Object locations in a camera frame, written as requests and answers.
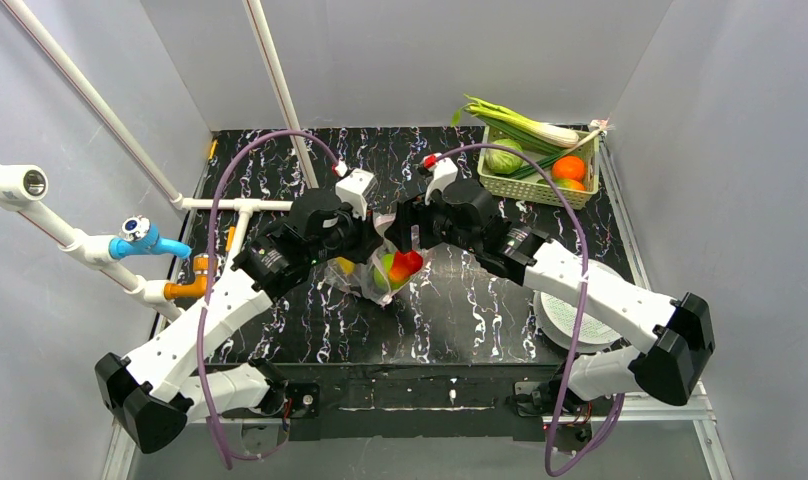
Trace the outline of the green apple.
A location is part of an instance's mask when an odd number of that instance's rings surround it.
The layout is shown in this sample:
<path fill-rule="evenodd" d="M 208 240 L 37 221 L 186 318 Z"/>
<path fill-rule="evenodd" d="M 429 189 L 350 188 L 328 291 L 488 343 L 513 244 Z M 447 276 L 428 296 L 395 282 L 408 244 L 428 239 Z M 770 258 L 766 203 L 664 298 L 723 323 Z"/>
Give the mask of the green apple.
<path fill-rule="evenodd" d="M 388 278 L 388 268 L 392 263 L 393 253 L 384 254 L 381 259 L 382 267 L 372 270 L 375 285 L 383 291 L 393 291 L 401 288 L 405 283 L 394 283 Z"/>

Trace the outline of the clear zip top bag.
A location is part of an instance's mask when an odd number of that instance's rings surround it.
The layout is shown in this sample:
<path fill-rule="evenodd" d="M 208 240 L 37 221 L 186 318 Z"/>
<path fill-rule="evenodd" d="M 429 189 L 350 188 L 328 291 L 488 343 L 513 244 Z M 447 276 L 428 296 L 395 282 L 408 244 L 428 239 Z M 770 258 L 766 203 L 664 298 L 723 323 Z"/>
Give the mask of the clear zip top bag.
<path fill-rule="evenodd" d="M 343 293 L 386 306 L 423 270 L 428 258 L 427 250 L 401 252 L 383 238 L 366 263 L 356 264 L 343 257 L 329 260 L 324 282 Z"/>

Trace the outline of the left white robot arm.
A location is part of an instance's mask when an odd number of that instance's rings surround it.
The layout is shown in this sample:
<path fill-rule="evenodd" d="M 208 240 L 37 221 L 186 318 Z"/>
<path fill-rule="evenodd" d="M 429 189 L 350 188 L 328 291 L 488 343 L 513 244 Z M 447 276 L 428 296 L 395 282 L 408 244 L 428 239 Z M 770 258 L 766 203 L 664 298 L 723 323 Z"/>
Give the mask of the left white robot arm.
<path fill-rule="evenodd" d="M 124 356 L 107 353 L 94 370 L 105 407 L 139 450 L 169 445 L 195 409 L 203 384 L 192 373 L 253 317 L 269 310 L 312 270 L 336 257 L 363 263 L 382 244 L 365 193 L 313 188 L 263 228 L 228 263 L 209 294 Z"/>

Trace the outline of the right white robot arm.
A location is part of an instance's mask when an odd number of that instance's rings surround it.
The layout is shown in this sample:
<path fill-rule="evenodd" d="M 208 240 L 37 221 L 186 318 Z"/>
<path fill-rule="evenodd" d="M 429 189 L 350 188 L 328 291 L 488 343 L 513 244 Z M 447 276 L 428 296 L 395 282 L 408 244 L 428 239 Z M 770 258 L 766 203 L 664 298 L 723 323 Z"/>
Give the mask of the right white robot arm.
<path fill-rule="evenodd" d="M 402 252 L 439 244 L 458 247 L 492 275 L 564 302 L 585 291 L 585 312 L 629 344 L 606 353 L 569 355 L 549 383 L 551 397 L 561 404 L 645 392 L 684 406 L 714 352 L 710 309 L 703 298 L 688 293 L 677 300 L 602 270 L 548 234 L 503 218 L 474 179 L 398 203 L 384 235 Z"/>

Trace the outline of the orange fruit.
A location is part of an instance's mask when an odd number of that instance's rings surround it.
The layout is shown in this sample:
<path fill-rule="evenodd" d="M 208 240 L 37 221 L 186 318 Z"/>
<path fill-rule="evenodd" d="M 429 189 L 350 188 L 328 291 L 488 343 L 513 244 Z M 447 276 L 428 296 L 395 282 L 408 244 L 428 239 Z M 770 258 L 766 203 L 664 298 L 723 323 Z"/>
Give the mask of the orange fruit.
<path fill-rule="evenodd" d="M 551 167 L 551 176 L 554 180 L 573 180 L 582 182 L 587 172 L 587 166 L 578 156 L 568 155 L 555 161 Z"/>

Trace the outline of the green cabbage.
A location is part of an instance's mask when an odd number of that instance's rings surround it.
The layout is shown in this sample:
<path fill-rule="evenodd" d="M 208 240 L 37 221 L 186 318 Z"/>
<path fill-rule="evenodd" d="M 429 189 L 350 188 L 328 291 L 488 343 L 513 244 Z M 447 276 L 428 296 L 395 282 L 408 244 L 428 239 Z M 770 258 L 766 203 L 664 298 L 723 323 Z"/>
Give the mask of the green cabbage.
<path fill-rule="evenodd" d="M 519 142 L 510 138 L 496 139 L 492 141 L 492 144 L 507 147 L 519 152 L 523 150 Z M 486 151 L 484 162 L 486 167 L 496 175 L 512 174 L 526 164 L 523 159 L 513 153 L 496 149 L 488 149 Z"/>

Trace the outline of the yellow bell pepper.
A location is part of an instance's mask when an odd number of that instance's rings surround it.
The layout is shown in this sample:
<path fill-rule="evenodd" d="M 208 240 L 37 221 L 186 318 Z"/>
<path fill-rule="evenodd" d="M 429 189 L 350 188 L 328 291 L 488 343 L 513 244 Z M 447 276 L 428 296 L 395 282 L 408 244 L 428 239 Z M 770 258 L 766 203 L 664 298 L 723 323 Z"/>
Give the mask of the yellow bell pepper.
<path fill-rule="evenodd" d="M 343 257 L 337 257 L 336 262 L 339 267 L 342 269 L 345 275 L 352 275 L 356 270 L 356 264 L 350 260 L 347 260 Z"/>

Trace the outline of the red tomato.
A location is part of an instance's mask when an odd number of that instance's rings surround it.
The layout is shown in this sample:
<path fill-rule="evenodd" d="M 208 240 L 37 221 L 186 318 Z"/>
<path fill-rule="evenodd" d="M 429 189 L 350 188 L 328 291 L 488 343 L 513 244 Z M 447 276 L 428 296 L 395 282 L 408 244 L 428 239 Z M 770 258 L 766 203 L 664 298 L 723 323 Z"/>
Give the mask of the red tomato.
<path fill-rule="evenodd" d="M 388 278 L 394 283 L 405 283 L 423 267 L 423 264 L 423 257 L 416 251 L 395 252 L 388 268 Z"/>

